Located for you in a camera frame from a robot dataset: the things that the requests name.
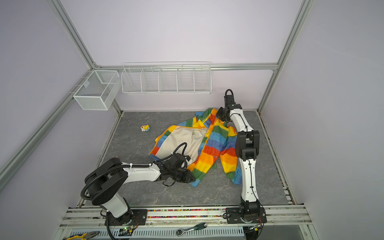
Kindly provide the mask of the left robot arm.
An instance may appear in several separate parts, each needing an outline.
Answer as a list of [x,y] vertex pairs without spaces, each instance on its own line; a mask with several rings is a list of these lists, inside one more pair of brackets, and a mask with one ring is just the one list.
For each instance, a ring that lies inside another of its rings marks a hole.
[[196,180],[188,170],[191,158],[186,155],[187,146],[187,143],[181,143],[170,155],[149,164],[127,164],[118,157],[112,158],[85,178],[81,198],[102,207],[108,217],[130,218],[133,215],[131,208],[118,193],[123,185],[162,181],[164,186],[171,187],[175,183],[189,184]]

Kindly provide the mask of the rainbow striped jacket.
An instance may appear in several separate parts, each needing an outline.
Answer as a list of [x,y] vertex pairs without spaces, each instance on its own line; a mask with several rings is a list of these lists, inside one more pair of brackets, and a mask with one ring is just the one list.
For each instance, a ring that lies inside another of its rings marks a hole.
[[235,152],[237,133],[234,127],[217,118],[216,109],[197,112],[185,122],[170,126],[155,139],[155,146],[149,153],[154,160],[169,156],[180,144],[187,143],[185,155],[189,156],[187,169],[196,178],[191,183],[196,187],[206,173],[219,159],[226,176],[235,184],[242,184],[242,171],[238,167]]

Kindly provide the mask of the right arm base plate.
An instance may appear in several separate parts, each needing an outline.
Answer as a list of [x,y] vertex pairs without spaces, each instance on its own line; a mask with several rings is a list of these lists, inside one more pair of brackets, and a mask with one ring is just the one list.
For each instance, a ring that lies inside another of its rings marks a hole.
[[226,208],[223,218],[228,224],[264,224],[267,222],[267,215],[264,208],[259,213],[245,214],[241,213],[239,207]]

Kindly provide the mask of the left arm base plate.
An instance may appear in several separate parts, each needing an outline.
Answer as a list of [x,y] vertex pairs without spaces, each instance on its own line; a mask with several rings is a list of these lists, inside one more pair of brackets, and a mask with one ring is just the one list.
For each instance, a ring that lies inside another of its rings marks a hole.
[[143,226],[146,224],[147,215],[147,209],[128,210],[119,218],[115,218],[111,213],[107,213],[105,226]]

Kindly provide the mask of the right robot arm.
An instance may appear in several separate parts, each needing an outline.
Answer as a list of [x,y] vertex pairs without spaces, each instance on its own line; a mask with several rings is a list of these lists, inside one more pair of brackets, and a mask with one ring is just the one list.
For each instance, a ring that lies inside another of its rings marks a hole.
[[260,152],[260,132],[254,130],[244,115],[242,106],[235,102],[231,89],[225,91],[225,106],[218,110],[217,117],[223,122],[232,122],[237,139],[235,154],[242,173],[241,202],[237,208],[226,211],[228,223],[264,224],[266,211],[260,202],[256,188],[256,162]]

